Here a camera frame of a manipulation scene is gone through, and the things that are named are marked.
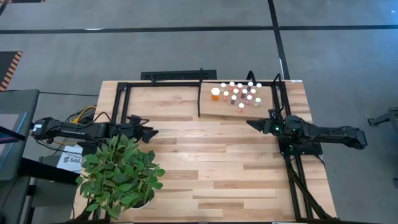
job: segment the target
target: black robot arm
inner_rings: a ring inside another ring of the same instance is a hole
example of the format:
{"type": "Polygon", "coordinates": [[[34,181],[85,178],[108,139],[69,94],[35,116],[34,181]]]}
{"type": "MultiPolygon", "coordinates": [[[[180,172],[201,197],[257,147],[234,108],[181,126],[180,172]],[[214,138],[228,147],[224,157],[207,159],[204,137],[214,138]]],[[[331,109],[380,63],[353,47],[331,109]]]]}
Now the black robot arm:
{"type": "Polygon", "coordinates": [[[150,127],[144,127],[141,124],[141,118],[138,116],[127,117],[130,122],[123,124],[91,123],[91,124],[73,124],[62,122],[53,118],[42,118],[37,120],[32,127],[32,135],[36,140],[47,139],[51,143],[54,137],[66,137],[83,140],[96,141],[100,139],[111,138],[117,134],[124,134],[129,139],[142,139],[148,143],[151,137],[159,131],[150,127]]]}
{"type": "Polygon", "coordinates": [[[270,118],[247,121],[247,123],[264,134],[271,133],[275,136],[287,136],[292,144],[329,142],[344,144],[355,149],[364,149],[368,145],[365,133],[359,128],[351,126],[339,128],[318,127],[294,115],[289,115],[283,120],[279,111],[276,110],[269,110],[269,114],[270,118]]]}

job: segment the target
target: wooden tabletop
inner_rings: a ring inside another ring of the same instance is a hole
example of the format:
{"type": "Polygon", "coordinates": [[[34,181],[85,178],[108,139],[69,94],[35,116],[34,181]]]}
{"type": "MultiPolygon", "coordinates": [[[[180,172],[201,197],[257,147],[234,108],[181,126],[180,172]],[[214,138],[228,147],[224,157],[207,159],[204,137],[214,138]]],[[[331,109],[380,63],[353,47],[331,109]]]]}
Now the wooden tabletop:
{"type": "MultiPolygon", "coordinates": [[[[96,114],[112,114],[118,82],[103,82],[96,114]]],[[[285,84],[292,114],[311,122],[303,83],[285,84]]],[[[276,137],[259,133],[244,118],[199,118],[197,94],[198,88],[192,86],[132,88],[127,115],[149,118],[146,126],[159,130],[149,144],[140,143],[140,150],[153,150],[155,161],[166,174],[160,180],[163,189],[156,190],[148,207],[125,211],[112,222],[294,220],[285,162],[276,137]]],[[[105,116],[97,120],[104,121],[108,121],[105,116]]],[[[322,163],[314,156],[302,156],[302,160],[309,191],[327,213],[335,216],[322,163]]],[[[299,189],[297,192],[304,217],[302,194],[299,189]]],[[[78,193],[76,214],[87,202],[78,193]]]]}

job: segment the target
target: bottle cap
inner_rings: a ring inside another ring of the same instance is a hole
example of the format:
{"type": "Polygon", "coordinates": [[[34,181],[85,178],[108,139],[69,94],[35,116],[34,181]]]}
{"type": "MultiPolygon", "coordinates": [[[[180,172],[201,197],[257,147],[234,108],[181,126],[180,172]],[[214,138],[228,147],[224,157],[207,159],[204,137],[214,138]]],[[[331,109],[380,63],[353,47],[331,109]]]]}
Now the bottle cap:
{"type": "Polygon", "coordinates": [[[218,96],[220,94],[220,89],[219,88],[212,88],[211,89],[211,94],[218,96]]]}

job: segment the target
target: concrete floor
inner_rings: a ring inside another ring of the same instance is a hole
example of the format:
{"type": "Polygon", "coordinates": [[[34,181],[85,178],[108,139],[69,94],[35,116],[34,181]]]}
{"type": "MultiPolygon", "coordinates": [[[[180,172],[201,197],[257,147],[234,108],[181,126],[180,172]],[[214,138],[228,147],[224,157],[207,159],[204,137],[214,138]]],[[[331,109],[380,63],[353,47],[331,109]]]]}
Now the concrete floor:
{"type": "MultiPolygon", "coordinates": [[[[398,24],[394,0],[274,0],[280,26],[398,24]]],[[[271,26],[266,0],[47,0],[9,4],[4,29],[271,26]]],[[[290,77],[303,80],[313,121],[357,126],[369,146],[323,144],[326,171],[343,220],[396,223],[398,140],[389,124],[366,118],[397,106],[398,30],[281,31],[290,77]]],[[[103,80],[138,80],[141,72],[217,69],[219,78],[280,72],[273,31],[0,35],[0,51],[21,50],[10,89],[98,94],[103,80]]],[[[64,119],[96,97],[41,95],[35,118],[64,119]]],[[[52,154],[29,141],[25,156],[52,154]]],[[[65,221],[70,205],[35,214],[34,223],[65,221]]]]}

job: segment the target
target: yellow cable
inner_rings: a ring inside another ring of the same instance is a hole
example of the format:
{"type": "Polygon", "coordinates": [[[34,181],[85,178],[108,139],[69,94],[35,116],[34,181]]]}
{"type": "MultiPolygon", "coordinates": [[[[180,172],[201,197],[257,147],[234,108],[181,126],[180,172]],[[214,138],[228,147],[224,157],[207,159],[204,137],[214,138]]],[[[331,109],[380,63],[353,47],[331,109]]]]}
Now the yellow cable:
{"type": "Polygon", "coordinates": [[[75,118],[73,121],[71,121],[71,123],[78,124],[80,122],[81,116],[89,109],[96,109],[96,106],[86,107],[83,111],[81,111],[81,113],[79,114],[79,116],[77,116],[77,118],[75,118]]]}

